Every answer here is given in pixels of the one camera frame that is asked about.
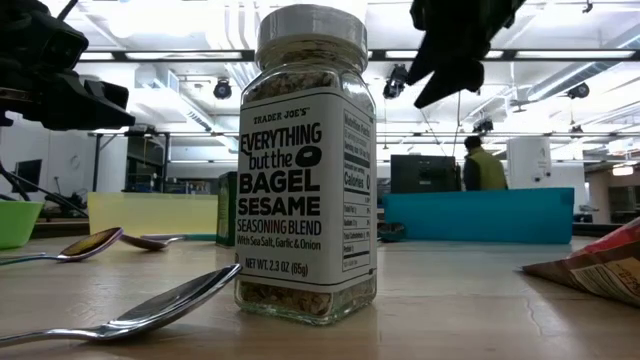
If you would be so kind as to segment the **person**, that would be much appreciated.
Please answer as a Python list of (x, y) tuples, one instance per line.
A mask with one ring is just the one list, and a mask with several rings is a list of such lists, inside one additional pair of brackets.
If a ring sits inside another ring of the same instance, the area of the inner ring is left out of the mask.
[(469, 136), (464, 141), (467, 154), (463, 166), (463, 182), (466, 191), (507, 190), (504, 167), (499, 159), (482, 147), (479, 136)]

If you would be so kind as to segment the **black equipment case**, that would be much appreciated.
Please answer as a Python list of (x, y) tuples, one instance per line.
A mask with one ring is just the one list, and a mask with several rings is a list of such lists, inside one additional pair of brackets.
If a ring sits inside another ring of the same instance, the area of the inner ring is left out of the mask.
[(393, 194), (462, 190), (461, 168), (454, 157), (392, 155), (390, 170)]

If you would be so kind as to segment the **black shelving unit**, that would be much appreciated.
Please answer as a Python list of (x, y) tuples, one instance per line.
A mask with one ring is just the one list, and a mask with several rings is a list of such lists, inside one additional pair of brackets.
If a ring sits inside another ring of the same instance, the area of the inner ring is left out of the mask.
[(170, 140), (168, 133), (137, 133), (127, 137), (124, 192), (165, 192)]

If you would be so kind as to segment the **green plastic bowl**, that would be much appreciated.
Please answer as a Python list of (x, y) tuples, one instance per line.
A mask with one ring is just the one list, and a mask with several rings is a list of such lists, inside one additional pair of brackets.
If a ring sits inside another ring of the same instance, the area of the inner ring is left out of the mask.
[(42, 208), (41, 202), (0, 200), (0, 250), (23, 247)]

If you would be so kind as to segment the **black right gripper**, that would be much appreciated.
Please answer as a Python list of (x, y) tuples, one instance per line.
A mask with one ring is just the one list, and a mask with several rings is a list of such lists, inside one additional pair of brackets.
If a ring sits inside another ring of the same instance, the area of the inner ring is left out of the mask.
[(433, 72), (414, 102), (425, 108), (454, 93), (477, 92), (484, 84), (481, 60), (502, 28), (515, 22), (525, 0), (413, 0), (410, 15), (414, 28), (424, 37), (409, 69), (406, 83), (415, 84)]

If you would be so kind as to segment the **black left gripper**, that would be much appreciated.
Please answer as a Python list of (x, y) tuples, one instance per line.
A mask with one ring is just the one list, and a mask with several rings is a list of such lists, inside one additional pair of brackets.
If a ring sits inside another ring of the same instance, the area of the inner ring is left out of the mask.
[(133, 126), (129, 91), (82, 80), (75, 66), (85, 35), (65, 22), (78, 0), (57, 16), (39, 0), (0, 0), (0, 123), (9, 112), (47, 129), (119, 129)]

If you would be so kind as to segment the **white round pillar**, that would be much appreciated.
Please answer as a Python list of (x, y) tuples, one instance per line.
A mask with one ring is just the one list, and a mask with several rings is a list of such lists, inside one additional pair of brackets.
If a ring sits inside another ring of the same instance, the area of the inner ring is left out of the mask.
[(547, 137), (517, 137), (507, 142), (507, 174), (511, 189), (542, 188), (551, 177)]

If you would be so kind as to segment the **blue plastic bin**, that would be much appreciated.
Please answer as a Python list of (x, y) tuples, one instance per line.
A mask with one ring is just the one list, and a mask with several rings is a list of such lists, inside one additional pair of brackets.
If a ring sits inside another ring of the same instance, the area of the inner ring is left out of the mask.
[(411, 241), (567, 244), (572, 238), (574, 190), (515, 190), (389, 194), (388, 223)]

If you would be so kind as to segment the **yellow translucent plastic bin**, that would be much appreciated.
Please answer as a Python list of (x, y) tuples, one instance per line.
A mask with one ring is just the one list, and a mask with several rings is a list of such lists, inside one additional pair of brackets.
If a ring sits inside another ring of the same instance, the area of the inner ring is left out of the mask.
[(91, 192), (88, 214), (91, 232), (120, 227), (132, 236), (215, 234), (218, 196)]

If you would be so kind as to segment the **brown and orange snack packet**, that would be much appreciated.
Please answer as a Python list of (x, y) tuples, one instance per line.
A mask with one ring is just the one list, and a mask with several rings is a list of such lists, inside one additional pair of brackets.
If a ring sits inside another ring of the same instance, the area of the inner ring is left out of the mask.
[(522, 271), (640, 308), (640, 217), (564, 259), (526, 265)]

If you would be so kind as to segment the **white-lidded bagel seasoning jar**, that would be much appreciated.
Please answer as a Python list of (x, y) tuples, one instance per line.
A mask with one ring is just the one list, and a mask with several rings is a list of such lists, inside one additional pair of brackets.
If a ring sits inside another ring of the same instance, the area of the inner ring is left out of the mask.
[(295, 4), (258, 29), (260, 73), (240, 108), (235, 299), (312, 325), (377, 290), (376, 106), (354, 15)]

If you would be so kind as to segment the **iridescent spoon with blue handle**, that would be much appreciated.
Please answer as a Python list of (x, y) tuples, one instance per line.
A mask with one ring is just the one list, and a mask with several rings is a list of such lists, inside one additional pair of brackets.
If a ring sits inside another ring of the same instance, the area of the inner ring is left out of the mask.
[(122, 228), (110, 228), (74, 242), (57, 255), (43, 253), (32, 256), (10, 257), (0, 259), (0, 266), (38, 260), (52, 260), (59, 263), (80, 262), (104, 251), (113, 245), (123, 234), (124, 230)]

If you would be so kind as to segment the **dark green black-lidded spice tin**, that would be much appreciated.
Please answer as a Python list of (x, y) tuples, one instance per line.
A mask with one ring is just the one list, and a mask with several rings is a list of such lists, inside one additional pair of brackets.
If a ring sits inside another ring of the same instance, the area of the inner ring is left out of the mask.
[(218, 180), (218, 213), (216, 244), (235, 246), (235, 217), (237, 195), (237, 172), (222, 174)]

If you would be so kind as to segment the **black monitor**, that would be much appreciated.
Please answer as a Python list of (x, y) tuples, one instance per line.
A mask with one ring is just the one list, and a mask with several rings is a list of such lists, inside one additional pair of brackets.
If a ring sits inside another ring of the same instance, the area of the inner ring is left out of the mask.
[(13, 173), (20, 177), (18, 183), (26, 193), (35, 193), (38, 191), (42, 169), (42, 160), (20, 161), (15, 164)]

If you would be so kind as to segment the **silver spoon with teal handle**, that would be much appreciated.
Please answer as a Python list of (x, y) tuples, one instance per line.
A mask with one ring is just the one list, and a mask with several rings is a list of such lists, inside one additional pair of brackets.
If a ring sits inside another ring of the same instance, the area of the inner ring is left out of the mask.
[(135, 237), (123, 234), (120, 240), (128, 245), (147, 250), (161, 251), (171, 243), (178, 241), (212, 241), (217, 240), (216, 234), (147, 234)]

